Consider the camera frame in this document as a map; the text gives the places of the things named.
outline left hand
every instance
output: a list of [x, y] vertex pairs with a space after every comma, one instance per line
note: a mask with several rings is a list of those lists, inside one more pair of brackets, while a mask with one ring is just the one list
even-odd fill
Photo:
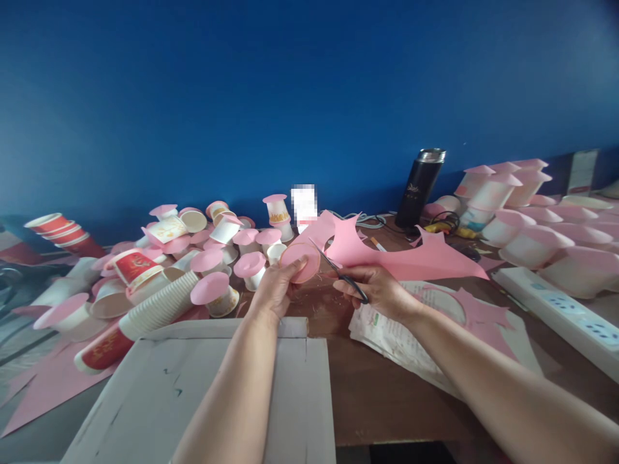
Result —
[[300, 287], [298, 284], [291, 284], [290, 279], [303, 269], [307, 262], [308, 259], [302, 256], [286, 267], [270, 266], [264, 272], [258, 290], [253, 296], [250, 311], [269, 311], [279, 320], [284, 317], [290, 305], [290, 297]]

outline black thermos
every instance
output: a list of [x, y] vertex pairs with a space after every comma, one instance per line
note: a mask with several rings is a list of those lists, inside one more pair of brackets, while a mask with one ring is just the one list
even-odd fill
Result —
[[411, 229], [419, 224], [421, 211], [426, 205], [444, 162], [445, 150], [429, 148], [419, 152], [408, 176], [398, 215], [395, 217], [396, 226]]

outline table surface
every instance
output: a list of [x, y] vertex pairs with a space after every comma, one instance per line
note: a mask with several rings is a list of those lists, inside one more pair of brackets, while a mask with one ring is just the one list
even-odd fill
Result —
[[[362, 230], [387, 251], [410, 248], [404, 236], [384, 227]], [[450, 240], [467, 241], [458, 237]], [[369, 239], [365, 243], [373, 247]], [[480, 249], [496, 250], [479, 241], [474, 243]], [[498, 259], [496, 253], [486, 256]], [[323, 261], [320, 270], [328, 269]], [[546, 378], [619, 422], [619, 385], [546, 324], [521, 310], [485, 280], [469, 277], [433, 282], [454, 290], [463, 287], [479, 299], [509, 307], [525, 322]], [[485, 430], [465, 403], [350, 338], [348, 324], [353, 307], [332, 283], [332, 279], [319, 275], [312, 278], [294, 298], [287, 315], [308, 318], [309, 335], [327, 339], [336, 446], [486, 438]], [[241, 301], [250, 301], [251, 296], [244, 292]], [[609, 295], [596, 301], [604, 312], [601, 315], [615, 325], [619, 325], [618, 300]], [[248, 308], [249, 304], [244, 305], [238, 316]]]

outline blue wall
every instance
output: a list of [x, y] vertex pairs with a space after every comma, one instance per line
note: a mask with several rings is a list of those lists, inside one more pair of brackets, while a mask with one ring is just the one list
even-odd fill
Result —
[[470, 166], [596, 147], [619, 174], [611, 0], [155, 3], [1, 3], [9, 222], [62, 211], [111, 244], [158, 204], [220, 198], [264, 225], [261, 198], [307, 182], [375, 213], [429, 146], [435, 196]]

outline power strip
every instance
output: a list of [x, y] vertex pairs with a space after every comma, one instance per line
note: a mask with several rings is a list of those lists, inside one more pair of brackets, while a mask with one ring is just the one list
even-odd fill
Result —
[[493, 279], [567, 343], [619, 383], [619, 329], [524, 267]]

